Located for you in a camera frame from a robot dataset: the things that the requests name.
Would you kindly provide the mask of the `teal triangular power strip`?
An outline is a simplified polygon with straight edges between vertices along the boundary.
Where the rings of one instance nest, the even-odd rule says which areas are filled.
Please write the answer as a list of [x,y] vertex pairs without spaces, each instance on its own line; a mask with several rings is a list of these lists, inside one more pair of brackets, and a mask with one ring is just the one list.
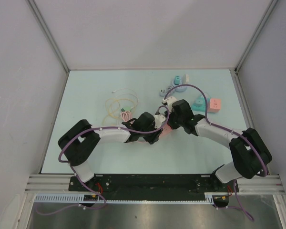
[[209,104],[211,96],[209,93],[204,93],[204,95],[198,96],[195,101],[191,104],[191,109],[193,111],[205,112],[206,107]]

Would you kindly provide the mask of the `pink power strip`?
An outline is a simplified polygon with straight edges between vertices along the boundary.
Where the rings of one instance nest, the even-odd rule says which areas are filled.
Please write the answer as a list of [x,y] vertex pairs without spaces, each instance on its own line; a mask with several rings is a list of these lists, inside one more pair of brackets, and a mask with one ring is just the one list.
[[[170,132],[172,132],[172,129],[170,127],[166,127],[163,129],[162,133],[160,134],[159,138],[165,137],[166,135],[168,135]],[[147,143],[146,141],[137,141],[137,143]]]

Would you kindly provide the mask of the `green charger plug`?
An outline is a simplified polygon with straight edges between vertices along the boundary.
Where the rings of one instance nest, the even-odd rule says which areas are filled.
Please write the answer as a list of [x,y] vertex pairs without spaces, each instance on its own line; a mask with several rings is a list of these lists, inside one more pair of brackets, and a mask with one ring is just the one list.
[[122,112],[130,112],[132,110],[132,108],[130,106],[124,106],[121,111]]

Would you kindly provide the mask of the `blue round power strip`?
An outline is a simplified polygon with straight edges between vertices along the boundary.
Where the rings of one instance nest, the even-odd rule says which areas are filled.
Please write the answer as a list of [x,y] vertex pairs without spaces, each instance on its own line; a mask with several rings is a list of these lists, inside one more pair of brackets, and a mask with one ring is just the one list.
[[185,92],[186,91],[186,86],[183,86],[183,84],[181,83],[180,84],[181,86],[180,87],[177,87],[174,89],[174,87],[177,86],[177,84],[174,83],[174,81],[171,82],[171,84],[169,86],[167,86],[166,89],[161,89],[159,91],[159,96],[160,97],[165,97],[165,95],[167,94],[167,92],[170,91],[170,93],[168,94],[168,96],[171,96],[173,95],[175,92],[178,92],[178,93],[182,93],[182,92]]

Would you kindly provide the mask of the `white square adapter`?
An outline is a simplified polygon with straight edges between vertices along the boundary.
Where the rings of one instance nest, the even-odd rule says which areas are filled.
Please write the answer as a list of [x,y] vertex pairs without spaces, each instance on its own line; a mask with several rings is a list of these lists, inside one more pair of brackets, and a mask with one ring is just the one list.
[[182,84],[189,84],[189,75],[188,74],[185,74],[182,77]]

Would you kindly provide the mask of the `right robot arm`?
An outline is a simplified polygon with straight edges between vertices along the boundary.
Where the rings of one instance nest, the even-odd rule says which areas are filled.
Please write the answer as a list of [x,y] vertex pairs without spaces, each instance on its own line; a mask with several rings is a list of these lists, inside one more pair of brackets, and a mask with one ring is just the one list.
[[266,165],[272,161],[272,155],[255,129],[233,130],[209,122],[206,116],[193,114],[184,99],[171,96],[163,99],[163,104],[169,109],[168,125],[172,129],[182,127],[187,134],[208,138],[230,150],[233,161],[214,171],[215,177],[210,179],[213,190],[222,191],[228,182],[240,177],[251,179],[268,174]]

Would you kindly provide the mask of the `pink square adapter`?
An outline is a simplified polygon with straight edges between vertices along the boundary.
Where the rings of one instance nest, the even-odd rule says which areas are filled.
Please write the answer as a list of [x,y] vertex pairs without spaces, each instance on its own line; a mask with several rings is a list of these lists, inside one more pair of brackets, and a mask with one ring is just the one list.
[[168,124],[166,124],[163,127],[163,131],[162,131],[161,135],[165,136],[165,135],[168,135],[170,132],[172,132],[172,128]]

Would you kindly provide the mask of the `light teal charger plug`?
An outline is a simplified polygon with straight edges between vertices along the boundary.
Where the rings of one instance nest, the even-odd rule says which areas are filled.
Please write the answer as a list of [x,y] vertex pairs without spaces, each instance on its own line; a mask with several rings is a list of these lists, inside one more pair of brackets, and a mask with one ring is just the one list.
[[204,99],[199,98],[199,99],[196,99],[196,100],[195,100],[195,106],[197,106],[197,107],[201,107],[201,106],[203,106],[204,104],[205,104]]

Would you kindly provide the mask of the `pink cube socket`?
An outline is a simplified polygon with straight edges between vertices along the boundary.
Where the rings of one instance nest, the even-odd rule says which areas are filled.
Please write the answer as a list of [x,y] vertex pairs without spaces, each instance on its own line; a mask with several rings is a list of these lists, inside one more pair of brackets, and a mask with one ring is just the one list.
[[209,113],[218,113],[221,110],[222,100],[217,98],[211,98],[208,103],[207,111]]

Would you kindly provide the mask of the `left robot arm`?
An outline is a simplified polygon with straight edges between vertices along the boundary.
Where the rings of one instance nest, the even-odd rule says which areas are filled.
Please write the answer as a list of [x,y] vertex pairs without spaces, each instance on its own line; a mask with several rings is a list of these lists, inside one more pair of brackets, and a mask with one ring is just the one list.
[[165,122],[165,115],[159,112],[155,115],[144,112],[120,126],[93,128],[82,119],[58,140],[58,146],[67,158],[66,163],[80,178],[79,185],[89,191],[95,187],[96,179],[87,160],[98,144],[132,143],[142,138],[152,145],[159,140]]

